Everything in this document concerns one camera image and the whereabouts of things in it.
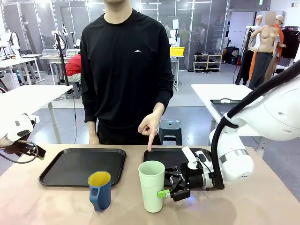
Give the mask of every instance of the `yellow box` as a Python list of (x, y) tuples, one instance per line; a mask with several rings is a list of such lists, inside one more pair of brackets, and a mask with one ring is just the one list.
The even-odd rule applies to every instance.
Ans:
[(184, 47), (170, 47), (170, 56), (183, 56)]

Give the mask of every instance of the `light green tumbler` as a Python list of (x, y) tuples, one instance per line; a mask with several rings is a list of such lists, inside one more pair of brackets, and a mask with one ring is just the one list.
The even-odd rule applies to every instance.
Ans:
[(139, 175), (144, 208), (151, 213), (161, 211), (163, 199), (158, 198), (158, 192), (164, 190), (164, 164), (158, 161), (144, 162), (139, 166)]

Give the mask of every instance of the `cup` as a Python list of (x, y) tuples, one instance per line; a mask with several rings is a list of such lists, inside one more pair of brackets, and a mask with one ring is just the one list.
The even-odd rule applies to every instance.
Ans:
[(88, 178), (90, 202), (96, 212), (106, 210), (111, 204), (111, 175), (106, 171), (94, 172)]
[(139, 176), (144, 208), (151, 213), (161, 211), (163, 199), (158, 198), (158, 192), (164, 189), (164, 164), (158, 161), (144, 162), (139, 166)]

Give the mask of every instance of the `man's left hand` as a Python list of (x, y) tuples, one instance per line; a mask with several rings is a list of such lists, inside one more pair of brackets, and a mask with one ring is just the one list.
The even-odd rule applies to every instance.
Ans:
[(142, 135), (149, 136), (148, 151), (151, 151), (151, 146), (154, 137), (158, 134), (158, 126), (161, 119), (161, 113), (154, 111), (146, 116), (139, 125), (138, 132)]

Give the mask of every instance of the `gray plastic stool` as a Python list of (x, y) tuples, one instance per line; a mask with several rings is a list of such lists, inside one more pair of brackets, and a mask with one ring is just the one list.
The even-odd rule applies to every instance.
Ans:
[(182, 145), (181, 123), (178, 120), (162, 120), (159, 124), (158, 135), (161, 144), (164, 141), (174, 141), (176, 145)]
[[(82, 92), (81, 92), (81, 87), (80, 87), (79, 82), (75, 82), (75, 83), (69, 82), (69, 85), (72, 85), (72, 86), (73, 86), (73, 89), (72, 89), (72, 90), (74, 90), (74, 98), (79, 99), (80, 96), (81, 96), (81, 94), (82, 94)], [(66, 99), (68, 99), (69, 96), (72, 96), (72, 97), (73, 97), (72, 94), (69, 95), (68, 93), (66, 93)]]

